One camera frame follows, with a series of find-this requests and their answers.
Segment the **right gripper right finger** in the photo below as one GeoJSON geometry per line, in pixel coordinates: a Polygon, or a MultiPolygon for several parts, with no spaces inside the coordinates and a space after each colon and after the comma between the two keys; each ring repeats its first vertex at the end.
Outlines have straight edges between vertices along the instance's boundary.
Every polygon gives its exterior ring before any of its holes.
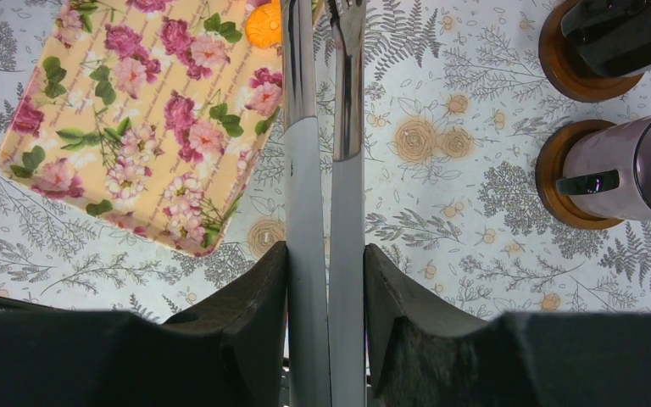
{"type": "Polygon", "coordinates": [[[370,384],[384,406],[503,406],[505,385],[475,341],[499,320],[448,303],[375,244],[364,251],[370,384]]]}

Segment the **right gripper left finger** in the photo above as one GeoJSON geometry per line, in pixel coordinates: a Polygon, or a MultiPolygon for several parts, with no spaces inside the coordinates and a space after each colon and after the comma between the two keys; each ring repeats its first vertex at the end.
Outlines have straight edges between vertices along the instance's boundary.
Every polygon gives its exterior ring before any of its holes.
{"type": "Polygon", "coordinates": [[[277,406],[287,316],[287,246],[276,243],[246,273],[164,324],[185,369],[170,397],[202,406],[277,406]]]}

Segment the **metal tongs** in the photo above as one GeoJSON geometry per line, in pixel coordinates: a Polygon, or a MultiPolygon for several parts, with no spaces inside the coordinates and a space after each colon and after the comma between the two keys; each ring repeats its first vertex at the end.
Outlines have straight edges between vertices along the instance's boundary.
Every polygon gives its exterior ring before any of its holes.
{"type": "Polygon", "coordinates": [[[363,1],[331,1],[336,43],[331,213],[324,216],[312,8],[281,3],[290,403],[367,403],[363,1]]]}

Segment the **brown wooden saucer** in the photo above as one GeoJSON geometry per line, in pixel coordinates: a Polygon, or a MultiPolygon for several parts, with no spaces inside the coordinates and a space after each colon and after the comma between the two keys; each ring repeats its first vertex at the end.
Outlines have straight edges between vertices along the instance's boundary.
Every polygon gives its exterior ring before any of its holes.
{"type": "Polygon", "coordinates": [[[585,136],[615,124],[607,120],[582,120],[558,129],[542,146],[535,166],[535,185],[544,208],[564,225],[590,231],[617,226],[623,220],[590,215],[556,189],[567,153],[585,136]]]}
{"type": "Polygon", "coordinates": [[[563,95],[578,102],[599,103],[629,92],[643,74],[627,77],[599,77],[578,67],[574,53],[567,50],[561,20],[579,1],[562,1],[545,19],[540,31],[538,57],[543,73],[563,95]]]}

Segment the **floral dessert tray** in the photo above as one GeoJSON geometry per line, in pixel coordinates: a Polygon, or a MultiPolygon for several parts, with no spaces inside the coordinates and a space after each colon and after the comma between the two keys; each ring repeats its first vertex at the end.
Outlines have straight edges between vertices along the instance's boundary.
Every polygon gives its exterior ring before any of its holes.
{"type": "Polygon", "coordinates": [[[68,1],[0,150],[4,175],[191,256],[221,239],[284,93],[247,1],[68,1]]]}

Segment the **purple mug black handle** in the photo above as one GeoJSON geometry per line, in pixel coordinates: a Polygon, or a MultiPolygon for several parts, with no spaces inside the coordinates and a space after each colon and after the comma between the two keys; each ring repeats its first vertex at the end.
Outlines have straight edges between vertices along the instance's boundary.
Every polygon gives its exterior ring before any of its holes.
{"type": "Polygon", "coordinates": [[[555,188],[590,215],[651,221],[651,116],[584,136],[555,188]]]}

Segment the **black mug white inside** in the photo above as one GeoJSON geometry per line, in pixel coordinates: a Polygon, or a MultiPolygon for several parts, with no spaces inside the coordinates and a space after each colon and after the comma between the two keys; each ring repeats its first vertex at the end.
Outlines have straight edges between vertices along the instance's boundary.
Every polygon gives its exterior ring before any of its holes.
{"type": "Polygon", "coordinates": [[[603,78],[651,70],[651,0],[580,1],[561,20],[576,65],[603,78]]]}

